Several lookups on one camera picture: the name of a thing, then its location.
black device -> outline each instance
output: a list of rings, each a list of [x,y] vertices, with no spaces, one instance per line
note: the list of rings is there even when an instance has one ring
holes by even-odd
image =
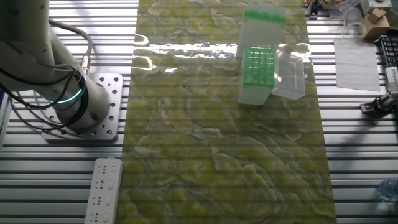
[[[398,66],[398,30],[392,30],[380,37],[378,46],[382,52],[385,67]]]

cardboard box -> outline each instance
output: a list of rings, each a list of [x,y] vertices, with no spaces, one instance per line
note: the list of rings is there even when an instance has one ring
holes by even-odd
[[[371,23],[368,19],[369,14],[363,18],[363,24],[366,27],[366,33],[363,39],[376,40],[381,35],[385,34],[390,28],[390,25],[385,16],[382,16],[376,23]]]
[[[372,12],[369,13],[368,20],[371,23],[376,23],[382,16],[386,15],[386,11],[382,9],[374,9]]]

keyboard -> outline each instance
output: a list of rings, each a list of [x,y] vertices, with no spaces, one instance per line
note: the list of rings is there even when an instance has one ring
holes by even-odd
[[[398,35],[381,37],[380,44],[386,68],[396,67],[398,65]]]

white lid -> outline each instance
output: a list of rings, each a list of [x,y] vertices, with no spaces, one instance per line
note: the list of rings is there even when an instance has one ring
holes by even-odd
[[[303,58],[277,51],[275,59],[278,69],[272,94],[292,100],[297,100],[305,96]]]

cable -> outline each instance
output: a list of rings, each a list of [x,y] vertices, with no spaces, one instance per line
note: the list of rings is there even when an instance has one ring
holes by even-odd
[[[60,95],[54,102],[51,102],[51,103],[49,103],[49,104],[47,104],[47,105],[45,105],[45,106],[39,106],[39,105],[33,105],[33,104],[30,104],[30,103],[26,103],[22,98],[19,98],[18,96],[16,96],[15,94],[13,94],[10,90],[8,90],[2,83],[0,83],[0,88],[1,88],[3,91],[5,91],[9,96],[11,96],[13,99],[15,99],[16,101],[22,103],[22,104],[25,105],[25,106],[29,106],[29,107],[35,108],[35,109],[46,109],[46,108],[49,108],[49,107],[51,107],[51,106],[56,105],[59,101],[61,101],[62,97],[65,95],[65,93],[66,93],[66,91],[67,91],[67,89],[68,89],[68,86],[69,86],[69,84],[70,84],[70,82],[71,82],[73,76],[77,75],[77,73],[79,73],[79,76],[77,76],[76,79],[77,79],[77,80],[80,79],[80,76],[81,76],[80,72],[78,72],[77,70],[75,70],[75,71],[69,76],[69,79],[67,80],[67,82],[66,82],[66,84],[65,84],[65,87],[63,88],[63,90],[62,90],[62,92],[61,92],[61,95]]]
[[[91,51],[93,50],[93,41],[92,41],[91,37],[90,37],[86,32],[84,32],[84,31],[82,31],[82,30],[80,30],[80,29],[78,29],[78,28],[76,28],[76,27],[72,27],[72,26],[63,24],[63,23],[61,23],[61,22],[54,21],[54,20],[52,20],[52,19],[49,19],[49,23],[50,23],[51,25],[57,26],[57,27],[59,27],[59,28],[66,29],[66,30],[75,32],[75,33],[77,33],[77,34],[80,34],[80,35],[82,35],[82,36],[88,41],[88,48],[87,48],[87,51],[86,51],[86,55],[83,57],[83,64],[85,64],[85,66],[83,67],[83,71],[85,71],[85,75],[86,75],[86,72],[88,72],[88,69],[90,69],[90,55],[91,55]],[[30,123],[28,123],[27,121],[25,121],[25,120],[21,117],[21,115],[19,114],[19,112],[16,110],[16,108],[15,108],[15,106],[14,106],[14,103],[12,102],[12,99],[10,99],[12,109],[14,110],[15,114],[17,115],[17,117],[18,117],[22,122],[24,122],[26,125],[30,126],[31,128],[35,128],[35,129],[39,129],[39,130],[47,131],[47,132],[48,132],[48,131],[51,131],[51,130],[61,129],[61,128],[64,128],[64,127],[66,127],[66,126],[69,126],[69,125],[71,125],[71,124],[77,122],[77,121],[84,115],[84,112],[86,111],[87,106],[88,106],[88,92],[86,91],[86,80],[85,80],[85,77],[83,78],[83,75],[82,75],[80,72],[78,72],[77,69],[75,69],[75,68],[73,68],[71,65],[67,65],[67,64],[49,65],[49,64],[40,62],[40,61],[38,61],[34,56],[32,56],[31,54],[29,54],[29,53],[27,53],[27,52],[24,52],[24,51],[22,51],[21,49],[19,49],[18,47],[16,47],[16,46],[15,46],[14,44],[12,44],[10,41],[8,41],[6,38],[4,38],[4,36],[2,36],[1,34],[0,34],[0,40],[4,41],[8,46],[10,46],[10,47],[11,47],[12,49],[14,49],[16,52],[20,53],[20,54],[21,54],[23,57],[25,57],[26,59],[31,60],[31,61],[33,61],[33,62],[39,64],[39,65],[43,65],[43,66],[45,66],[45,67],[50,67],[50,68],[55,68],[55,69],[58,70],[58,71],[63,71],[63,72],[71,71],[71,72],[72,72],[71,74],[65,75],[65,76],[63,76],[62,78],[59,78],[58,80],[55,80],[55,81],[52,81],[52,82],[48,82],[48,83],[39,83],[39,82],[32,82],[32,81],[25,80],[25,79],[23,79],[23,78],[19,78],[19,77],[15,76],[15,75],[13,75],[13,74],[11,74],[11,73],[5,71],[4,69],[0,68],[0,72],[3,73],[3,74],[5,74],[5,76],[7,76],[7,77],[9,77],[9,78],[12,78],[12,79],[14,79],[14,80],[16,80],[16,81],[19,81],[19,82],[28,84],[28,85],[50,86],[50,85],[54,85],[54,84],[60,83],[60,82],[64,81],[65,79],[68,79],[67,82],[66,82],[66,84],[65,84],[65,87],[64,87],[63,91],[61,92],[61,95],[60,95],[54,102],[50,102],[49,104],[47,104],[47,105],[45,105],[45,106],[40,106],[40,105],[39,105],[39,101],[37,100],[37,95],[36,95],[35,92],[34,92],[34,96],[35,96],[35,102],[36,102],[37,104],[36,104],[36,105],[33,105],[33,104],[30,104],[30,103],[26,103],[26,102],[22,99],[22,97],[21,97],[21,95],[20,95],[19,93],[17,93],[17,96],[16,96],[16,95],[13,94],[10,90],[8,90],[2,83],[0,83],[0,88],[1,88],[4,92],[6,92],[12,99],[14,99],[14,100],[18,101],[19,103],[23,104],[23,105],[26,107],[26,109],[27,109],[28,111],[30,111],[36,118],[40,119],[41,121],[43,121],[44,123],[50,125],[50,126],[53,127],[53,128],[47,128],[47,129],[45,129],[45,128],[40,128],[40,127],[36,127],[36,126],[34,126],[34,125],[31,125]],[[65,68],[65,67],[70,67],[72,70],[62,70],[62,69],[60,69],[60,68]],[[57,103],[60,102],[60,100],[65,96],[65,93],[66,93],[66,91],[67,91],[67,88],[68,88],[70,82],[72,81],[72,78],[73,78],[73,77],[76,78],[76,80],[77,80],[77,82],[78,82],[78,84],[79,84],[79,86],[80,86],[80,90],[79,90],[79,92],[77,93],[77,94],[80,94],[80,92],[81,92],[81,103],[80,103],[80,107],[79,107],[78,111],[75,113],[75,115],[71,118],[71,120],[70,120],[69,122],[67,122],[67,123],[65,123],[65,124],[62,124],[62,125],[59,125],[59,124],[61,124],[61,123],[56,123],[56,122],[54,122],[54,121],[51,121],[51,119],[49,119],[49,118],[45,115],[45,113],[42,111],[42,109],[49,108],[49,107],[54,106],[54,105],[56,105]],[[49,121],[46,121],[45,119],[41,118],[39,115],[37,115],[36,113],[34,113],[34,112],[32,111],[31,108],[39,109],[39,110],[42,112],[42,114],[45,116],[45,118],[49,119]]]
[[[16,107],[15,107],[15,105],[14,105],[14,102],[12,102],[12,99],[11,99],[11,107],[12,107],[12,109],[14,110],[15,114],[17,115],[17,117],[18,117],[23,123],[25,123],[26,125],[28,125],[28,126],[31,127],[31,128],[39,129],[39,130],[44,131],[44,132],[46,132],[46,133],[49,133],[49,131],[62,129],[62,128],[66,127],[66,126],[69,126],[69,125],[71,125],[71,124],[76,123],[76,122],[84,115],[84,113],[85,113],[85,111],[86,111],[86,109],[87,109],[87,106],[88,106],[88,91],[86,91],[86,88],[85,88],[85,86],[86,86],[85,80],[82,79],[82,80],[79,82],[79,85],[80,85],[81,88],[84,89],[83,94],[82,94],[82,96],[81,96],[80,107],[79,107],[78,111],[75,113],[75,115],[70,119],[70,121],[67,122],[67,123],[65,123],[65,124],[63,124],[63,125],[61,125],[61,126],[56,126],[56,125],[54,125],[54,124],[48,124],[48,121],[45,121],[43,118],[40,118],[40,116],[38,116],[37,114],[35,114],[29,107],[26,107],[26,106],[25,106],[33,115],[36,116],[36,118],[39,118],[41,121],[47,123],[48,125],[52,126],[53,128],[41,128],[41,127],[34,126],[34,125],[30,124],[29,122],[25,121],[25,120],[22,118],[22,116],[19,114],[18,110],[16,109]]]
[[[61,22],[57,22],[57,21],[52,20],[52,19],[49,19],[49,23],[51,25],[57,26],[59,28],[66,29],[66,30],[69,30],[71,32],[74,32],[74,33],[82,35],[88,41],[88,48],[87,48],[87,51],[86,51],[86,56],[90,56],[91,55],[91,51],[93,50],[93,40],[91,39],[91,37],[86,32],[82,31],[79,28],[76,28],[76,27],[73,27],[73,26],[70,26],[70,25],[66,25],[66,24],[63,24]]]
[[[72,69],[71,72],[75,71],[75,68],[73,68],[72,66],[70,66],[70,68]],[[5,71],[2,68],[0,68],[0,72],[3,73],[5,76],[7,76],[9,78],[12,78],[15,81],[19,81],[19,82],[22,82],[22,83],[25,83],[25,84],[28,84],[28,85],[36,85],[36,86],[50,86],[50,85],[58,84],[58,83],[64,81],[64,79],[66,79],[66,78],[68,78],[70,76],[70,74],[68,74],[68,75],[65,75],[62,78],[59,78],[59,79],[57,79],[55,81],[52,81],[52,82],[39,83],[39,82],[32,82],[32,81],[25,80],[23,78],[19,78],[19,77],[15,76],[15,75]]]
[[[36,104],[37,104],[37,105],[40,105],[39,99],[37,99],[36,91],[33,91],[33,98],[34,98]],[[43,117],[44,117],[44,118],[47,118],[47,119],[48,119],[49,121],[51,121],[53,124],[56,124],[56,125],[63,125],[63,123],[61,123],[61,122],[52,121],[52,120],[44,113],[44,110],[43,110],[43,109],[39,109],[39,110],[40,110],[40,112],[42,113]]]

